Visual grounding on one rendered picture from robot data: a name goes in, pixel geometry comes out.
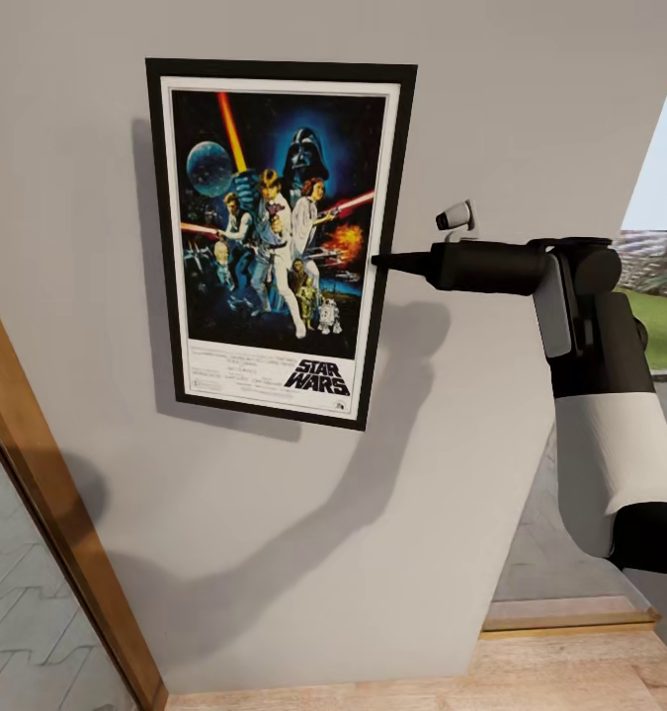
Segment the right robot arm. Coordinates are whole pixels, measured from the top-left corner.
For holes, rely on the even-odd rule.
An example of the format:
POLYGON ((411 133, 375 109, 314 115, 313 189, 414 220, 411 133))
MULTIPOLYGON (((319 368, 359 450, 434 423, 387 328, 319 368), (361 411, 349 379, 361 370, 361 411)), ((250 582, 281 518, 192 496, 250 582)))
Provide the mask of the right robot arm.
POLYGON ((533 294, 556 410, 558 508, 578 547, 616 564, 667 619, 667 422, 645 359, 648 334, 601 237, 474 241, 472 198, 436 217, 426 253, 371 263, 437 290, 533 294))

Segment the poster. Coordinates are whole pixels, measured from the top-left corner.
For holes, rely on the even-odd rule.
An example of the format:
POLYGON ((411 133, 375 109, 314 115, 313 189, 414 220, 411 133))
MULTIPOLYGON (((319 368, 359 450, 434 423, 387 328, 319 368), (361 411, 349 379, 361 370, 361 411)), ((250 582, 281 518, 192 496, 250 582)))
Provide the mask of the poster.
POLYGON ((176 402, 364 432, 418 64, 145 66, 176 402))

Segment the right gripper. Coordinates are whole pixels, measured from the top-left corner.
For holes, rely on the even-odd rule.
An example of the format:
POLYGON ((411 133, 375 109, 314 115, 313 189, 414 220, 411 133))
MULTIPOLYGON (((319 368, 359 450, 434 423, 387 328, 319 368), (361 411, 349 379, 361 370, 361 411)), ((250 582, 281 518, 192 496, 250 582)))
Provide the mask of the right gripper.
POLYGON ((426 277, 437 290, 496 293, 508 272, 506 243, 459 240, 432 244, 426 253, 374 255, 371 263, 426 277))

